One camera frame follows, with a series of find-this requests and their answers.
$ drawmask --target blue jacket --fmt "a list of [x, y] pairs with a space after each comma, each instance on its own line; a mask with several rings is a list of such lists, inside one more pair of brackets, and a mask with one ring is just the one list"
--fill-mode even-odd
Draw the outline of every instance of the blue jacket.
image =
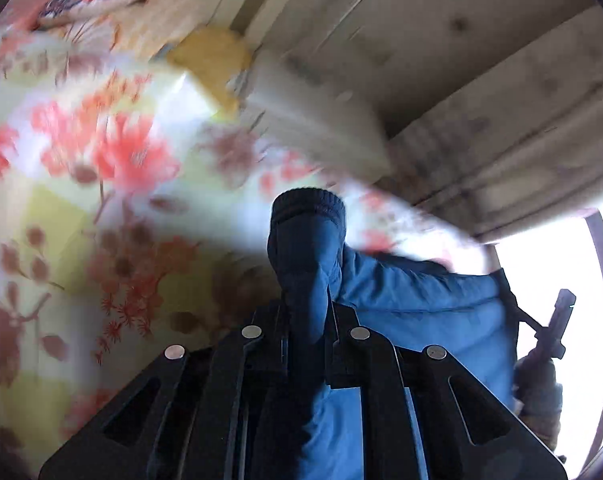
[[396, 346], [442, 345], [511, 405], [517, 322], [499, 299], [510, 293], [503, 271], [374, 258], [346, 246], [345, 231], [344, 203], [327, 191], [294, 189], [272, 206], [268, 257], [290, 309], [290, 381], [268, 393], [254, 480], [363, 479], [359, 388], [331, 390], [323, 375], [328, 290]]

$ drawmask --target silver screw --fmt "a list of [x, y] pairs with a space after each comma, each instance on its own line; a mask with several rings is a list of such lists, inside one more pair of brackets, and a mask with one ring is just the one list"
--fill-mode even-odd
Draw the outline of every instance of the silver screw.
[[261, 336], [262, 330], [257, 325], [248, 325], [245, 326], [241, 331], [241, 335], [246, 339], [255, 339]]
[[181, 359], [185, 355], [185, 348], [181, 345], [171, 345], [166, 348], [164, 355], [167, 359]]
[[439, 345], [428, 346], [428, 348], [425, 349], [425, 353], [428, 355], [428, 357], [430, 357], [430, 359], [435, 359], [437, 361], [441, 361], [444, 357], [446, 357], [446, 355], [448, 355], [446, 349]]
[[356, 326], [350, 330], [350, 337], [359, 341], [364, 341], [371, 336], [371, 331], [363, 326]]

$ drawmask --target ceiling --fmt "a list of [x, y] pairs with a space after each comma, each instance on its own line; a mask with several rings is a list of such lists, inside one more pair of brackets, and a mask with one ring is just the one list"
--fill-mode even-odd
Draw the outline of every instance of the ceiling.
[[594, 0], [290, 0], [264, 44], [377, 108], [389, 136]]

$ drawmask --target floral tablecloth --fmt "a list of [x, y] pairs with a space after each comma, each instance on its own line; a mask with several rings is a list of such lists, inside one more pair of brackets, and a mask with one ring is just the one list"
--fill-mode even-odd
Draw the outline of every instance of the floral tablecloth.
[[448, 225], [216, 111], [167, 64], [0, 34], [0, 439], [32, 474], [166, 346], [277, 295], [284, 190], [339, 194], [356, 248], [486, 270]]

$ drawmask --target window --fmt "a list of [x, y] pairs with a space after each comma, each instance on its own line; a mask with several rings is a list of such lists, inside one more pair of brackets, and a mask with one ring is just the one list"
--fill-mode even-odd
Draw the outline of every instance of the window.
[[[577, 297], [562, 339], [566, 355], [555, 360], [564, 396], [556, 453], [566, 455], [569, 478], [581, 471], [603, 410], [603, 205], [592, 213], [587, 219], [563, 219], [497, 245], [520, 307], [540, 323], [549, 322], [560, 288]], [[521, 324], [518, 357], [535, 344], [533, 330]]]

